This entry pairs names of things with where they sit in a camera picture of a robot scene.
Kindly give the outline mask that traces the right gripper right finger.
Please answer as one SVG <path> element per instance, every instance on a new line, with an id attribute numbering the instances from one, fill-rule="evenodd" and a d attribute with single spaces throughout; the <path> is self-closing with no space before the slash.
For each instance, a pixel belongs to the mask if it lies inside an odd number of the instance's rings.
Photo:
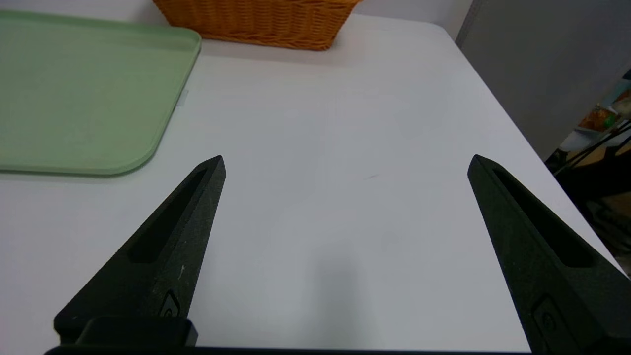
<path id="1" fill-rule="evenodd" d="M 500 164 L 467 177 L 532 353 L 628 355 L 629 278 Z"/>

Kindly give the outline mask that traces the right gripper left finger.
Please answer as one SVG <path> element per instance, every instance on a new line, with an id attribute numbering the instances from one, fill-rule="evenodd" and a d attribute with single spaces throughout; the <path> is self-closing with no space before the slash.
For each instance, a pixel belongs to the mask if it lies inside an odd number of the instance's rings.
<path id="1" fill-rule="evenodd" d="M 205 160 L 54 317 L 63 345 L 101 317 L 187 317 L 226 179 Z"/>

